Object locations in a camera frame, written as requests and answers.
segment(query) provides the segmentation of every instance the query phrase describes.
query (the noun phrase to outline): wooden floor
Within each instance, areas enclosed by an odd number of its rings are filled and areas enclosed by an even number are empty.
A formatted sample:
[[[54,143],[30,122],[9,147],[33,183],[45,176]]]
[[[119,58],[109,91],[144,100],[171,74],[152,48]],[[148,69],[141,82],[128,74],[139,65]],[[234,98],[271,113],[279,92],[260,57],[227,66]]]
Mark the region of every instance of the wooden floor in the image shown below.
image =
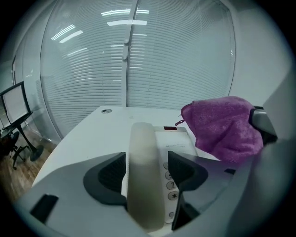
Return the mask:
[[[16,170],[12,168],[12,157],[9,158],[9,156],[6,156],[5,158],[2,158],[0,160],[0,184],[11,202],[16,201],[28,189],[31,188],[39,170],[56,147],[56,145],[45,139],[40,138],[29,129],[24,129],[24,133],[27,136],[28,140],[35,147],[38,145],[43,145],[44,151],[38,160],[36,160],[35,162],[31,162],[29,159],[30,151],[28,149],[25,149],[23,152],[21,152],[21,156],[25,158],[25,162],[18,158],[16,162]],[[18,147],[27,145],[25,139],[21,134],[19,134],[16,145]]]

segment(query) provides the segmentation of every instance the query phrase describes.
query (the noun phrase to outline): keypad button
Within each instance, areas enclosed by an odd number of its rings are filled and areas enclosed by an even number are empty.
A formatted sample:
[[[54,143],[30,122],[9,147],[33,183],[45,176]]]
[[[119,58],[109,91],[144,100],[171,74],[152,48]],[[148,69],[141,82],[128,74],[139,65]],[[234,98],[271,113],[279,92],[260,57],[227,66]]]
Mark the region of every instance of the keypad button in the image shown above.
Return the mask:
[[[164,162],[164,163],[163,163],[163,167],[164,167],[165,169],[168,169],[168,163],[167,163],[167,162]]]
[[[169,198],[169,200],[177,200],[179,197],[179,192],[178,191],[170,192],[167,197]]]
[[[176,184],[174,181],[170,181],[166,184],[166,187],[167,187],[167,189],[171,190],[171,189],[176,188]]]
[[[171,180],[172,179],[172,177],[171,177],[171,175],[170,175],[170,172],[166,172],[166,174],[165,174],[165,176],[166,176],[166,178],[168,179],[168,180]]]

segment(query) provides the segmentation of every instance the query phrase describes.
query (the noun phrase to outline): white desk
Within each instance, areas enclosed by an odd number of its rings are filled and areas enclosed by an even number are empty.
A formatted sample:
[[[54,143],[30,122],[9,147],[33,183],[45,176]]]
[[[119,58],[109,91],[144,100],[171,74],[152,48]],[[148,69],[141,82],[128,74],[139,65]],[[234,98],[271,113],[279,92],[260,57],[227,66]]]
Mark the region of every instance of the white desk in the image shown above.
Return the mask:
[[[111,109],[111,113],[102,113]],[[81,121],[59,143],[42,166],[33,185],[57,168],[116,152],[128,152],[130,129],[136,122],[153,126],[175,126],[182,117],[179,110],[102,106]],[[195,137],[186,123],[192,143]],[[217,160],[212,155],[197,149],[201,157]]]

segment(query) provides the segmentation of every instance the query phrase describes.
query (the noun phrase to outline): purple towel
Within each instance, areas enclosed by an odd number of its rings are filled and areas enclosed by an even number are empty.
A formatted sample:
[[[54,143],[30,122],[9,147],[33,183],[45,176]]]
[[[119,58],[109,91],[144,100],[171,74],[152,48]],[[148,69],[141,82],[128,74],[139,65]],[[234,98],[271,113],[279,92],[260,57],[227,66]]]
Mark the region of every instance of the purple towel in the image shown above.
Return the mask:
[[[253,106],[228,96],[193,101],[181,114],[196,137],[195,146],[222,161],[239,163],[263,148],[259,131],[248,122]]]

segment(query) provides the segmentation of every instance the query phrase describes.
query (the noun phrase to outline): computer monitor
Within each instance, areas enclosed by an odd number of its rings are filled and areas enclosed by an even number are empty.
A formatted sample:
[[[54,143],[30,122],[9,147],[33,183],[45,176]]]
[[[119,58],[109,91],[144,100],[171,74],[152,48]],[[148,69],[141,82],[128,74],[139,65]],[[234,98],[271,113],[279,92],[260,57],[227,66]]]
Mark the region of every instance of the computer monitor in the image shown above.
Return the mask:
[[[31,114],[23,81],[0,93],[0,97],[0,104],[5,111],[5,113],[0,111],[3,127],[10,126],[24,116]]]

